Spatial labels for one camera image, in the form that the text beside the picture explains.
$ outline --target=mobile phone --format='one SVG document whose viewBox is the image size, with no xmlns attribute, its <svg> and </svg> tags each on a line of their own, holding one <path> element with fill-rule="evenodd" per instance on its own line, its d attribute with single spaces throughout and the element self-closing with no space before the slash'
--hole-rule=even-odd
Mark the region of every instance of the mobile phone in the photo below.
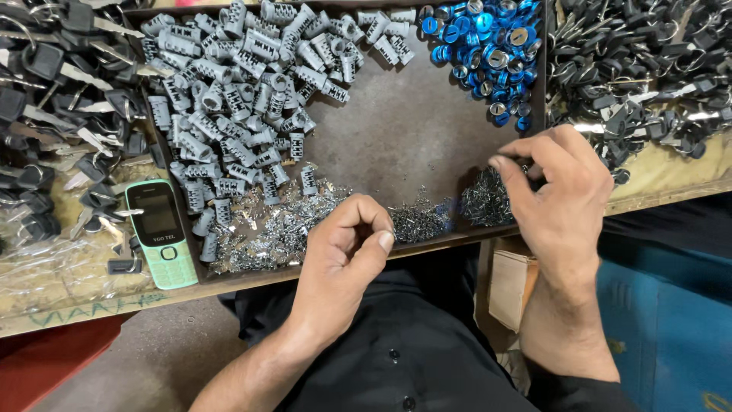
<svg viewBox="0 0 732 412">
<path fill-rule="evenodd" d="M 152 280 L 160 289 L 198 283 L 171 184 L 164 179 L 133 183 L 124 191 L 127 207 L 142 209 L 132 215 Z"/>
</svg>

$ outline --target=key blade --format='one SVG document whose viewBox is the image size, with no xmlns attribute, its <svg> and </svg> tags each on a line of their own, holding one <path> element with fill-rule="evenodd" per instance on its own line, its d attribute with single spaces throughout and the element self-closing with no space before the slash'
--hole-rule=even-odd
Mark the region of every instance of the key blade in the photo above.
<svg viewBox="0 0 732 412">
<path fill-rule="evenodd" d="M 79 172 L 77 174 L 74 174 L 74 177 L 66 182 L 66 184 L 64 185 L 64 190 L 70 191 L 71 189 L 77 188 L 88 181 L 89 177 L 87 177 L 83 172 Z"/>
<path fill-rule="evenodd" d="M 23 110 L 23 116 L 30 117 L 33 120 L 39 120 L 41 122 L 48 122 L 52 125 L 61 126 L 66 129 L 76 129 L 76 125 L 73 123 L 65 122 L 64 120 L 29 104 L 26 104 L 26 108 Z"/>
<path fill-rule="evenodd" d="M 96 48 L 98 51 L 103 51 L 107 54 L 115 56 L 117 59 L 120 59 L 129 65 L 135 64 L 134 60 L 130 60 L 126 56 L 122 55 L 121 53 L 118 53 L 117 50 L 114 50 L 107 43 L 100 42 L 100 41 L 94 41 L 94 42 L 89 42 L 89 45 Z"/>
<path fill-rule="evenodd" d="M 77 108 L 76 111 L 83 111 L 84 113 L 109 113 L 114 111 L 114 107 L 105 100 L 103 102 L 96 102 L 89 106 Z"/>
<path fill-rule="evenodd" d="M 136 158 L 127 159 L 125 161 L 122 161 L 119 165 L 120 166 L 137 166 L 140 164 L 148 164 L 152 163 L 152 156 L 150 155 L 142 155 L 137 156 Z"/>
<path fill-rule="evenodd" d="M 168 78 L 176 73 L 169 69 L 159 69 L 150 65 L 138 65 L 136 74 L 138 76 L 162 76 L 164 78 Z"/>
<path fill-rule="evenodd" d="M 29 37 L 27 34 L 23 32 L 11 32 L 8 30 L 0 30 L 0 37 L 8 37 L 10 39 L 17 39 L 17 40 L 29 40 Z M 33 40 L 37 42 L 43 42 L 43 43 L 58 43 L 59 38 L 56 37 L 54 34 L 38 34 L 38 33 L 31 33 L 31 37 L 33 37 Z"/>
<path fill-rule="evenodd" d="M 76 133 L 79 135 L 79 137 L 89 142 L 92 146 L 96 147 L 100 152 L 104 153 L 108 157 L 112 156 L 112 152 L 107 149 L 104 144 L 102 144 L 102 141 L 97 138 L 96 133 L 92 133 L 92 131 L 87 128 L 81 128 Z"/>
<path fill-rule="evenodd" d="M 81 0 L 82 3 L 88 4 L 92 9 L 101 9 L 104 6 L 112 4 L 122 4 L 124 0 Z"/>
<path fill-rule="evenodd" d="M 142 34 L 136 30 L 126 29 L 119 24 L 114 24 L 109 20 L 98 17 L 94 18 L 94 27 L 105 30 L 107 32 L 129 34 L 130 36 L 137 37 L 138 39 L 142 39 L 145 37 L 145 34 Z"/>
<path fill-rule="evenodd" d="M 78 222 L 71 229 L 71 233 L 69 234 L 69 238 L 71 240 L 76 239 L 79 232 L 81 232 L 81 229 L 84 227 L 85 224 L 87 224 L 92 219 L 93 215 L 94 215 L 94 210 L 91 209 L 90 207 L 85 207 L 84 210 L 81 211 Z"/>
<path fill-rule="evenodd" d="M 111 84 L 103 81 L 101 78 L 96 78 L 92 75 L 84 73 L 80 68 L 72 66 L 68 63 L 64 63 L 61 65 L 60 73 L 66 77 L 73 78 L 74 80 L 79 80 L 83 81 L 84 83 L 92 84 L 96 86 L 99 90 L 106 91 L 113 89 Z"/>
<path fill-rule="evenodd" d="M 144 209 L 117 210 L 114 214 L 126 218 L 132 215 L 141 215 L 145 213 Z"/>
</svg>

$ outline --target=shirt button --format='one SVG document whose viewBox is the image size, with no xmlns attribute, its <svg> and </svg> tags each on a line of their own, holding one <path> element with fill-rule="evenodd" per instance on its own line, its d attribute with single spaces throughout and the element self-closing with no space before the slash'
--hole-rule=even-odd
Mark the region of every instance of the shirt button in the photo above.
<svg viewBox="0 0 732 412">
<path fill-rule="evenodd" d="M 404 408 L 405 411 L 413 411 L 416 404 L 417 403 L 414 402 L 414 398 L 404 397 L 404 402 L 402 402 L 402 408 Z"/>
</svg>

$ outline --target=phone button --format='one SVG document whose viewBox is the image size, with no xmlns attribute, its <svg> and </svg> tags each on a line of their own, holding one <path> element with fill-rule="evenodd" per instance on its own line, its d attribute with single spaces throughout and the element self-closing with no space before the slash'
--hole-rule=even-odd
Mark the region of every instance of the phone button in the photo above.
<svg viewBox="0 0 732 412">
<path fill-rule="evenodd" d="M 168 246 L 160 251 L 160 256 L 165 260 L 173 260 L 178 257 L 178 251 L 173 246 Z"/>
</svg>

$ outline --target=cardboard box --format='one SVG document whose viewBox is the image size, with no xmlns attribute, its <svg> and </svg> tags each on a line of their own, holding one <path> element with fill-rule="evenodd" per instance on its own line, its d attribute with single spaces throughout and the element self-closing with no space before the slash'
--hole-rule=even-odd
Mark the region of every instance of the cardboard box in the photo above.
<svg viewBox="0 0 732 412">
<path fill-rule="evenodd" d="M 502 238 L 493 250 L 488 313 L 518 333 L 539 276 L 539 263 L 520 236 Z"/>
</svg>

